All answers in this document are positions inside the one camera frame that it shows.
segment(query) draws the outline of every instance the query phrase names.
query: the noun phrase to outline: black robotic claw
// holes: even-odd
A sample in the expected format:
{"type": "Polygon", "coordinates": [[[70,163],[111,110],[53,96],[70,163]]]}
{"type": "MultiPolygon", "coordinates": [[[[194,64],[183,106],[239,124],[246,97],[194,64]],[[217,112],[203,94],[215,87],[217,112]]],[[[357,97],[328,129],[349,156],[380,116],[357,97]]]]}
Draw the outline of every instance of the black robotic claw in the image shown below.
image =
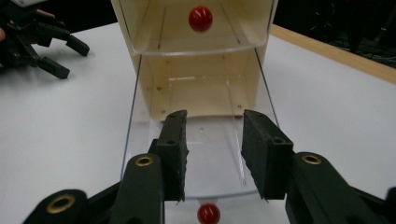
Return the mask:
{"type": "Polygon", "coordinates": [[[0,27],[7,36],[0,43],[0,63],[3,66],[38,66],[57,78],[67,78],[69,69],[49,58],[41,58],[31,43],[49,47],[52,38],[61,39],[82,56],[88,55],[90,47],[70,35],[62,21],[38,12],[39,7],[39,4],[19,7],[8,0],[0,0],[0,27]]]}

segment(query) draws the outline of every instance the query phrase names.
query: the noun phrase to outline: table surface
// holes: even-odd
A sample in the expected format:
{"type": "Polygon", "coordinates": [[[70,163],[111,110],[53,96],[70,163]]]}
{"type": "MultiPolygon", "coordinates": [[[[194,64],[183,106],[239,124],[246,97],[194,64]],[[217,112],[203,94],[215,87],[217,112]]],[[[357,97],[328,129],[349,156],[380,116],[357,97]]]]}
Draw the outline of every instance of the table surface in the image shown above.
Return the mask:
{"type": "MultiPolygon", "coordinates": [[[[71,70],[66,80],[31,67],[0,70],[2,223],[23,222],[60,189],[90,197],[120,180],[134,69],[117,24],[76,36],[90,45],[88,57],[62,41],[37,48],[71,70]]],[[[396,186],[394,70],[366,61],[375,74],[352,68],[350,58],[339,62],[344,53],[327,58],[311,45],[338,52],[278,27],[270,36],[263,68],[280,128],[295,151],[326,157],[351,186],[384,198],[396,186]],[[290,36],[298,38],[283,40],[290,36]]]]}

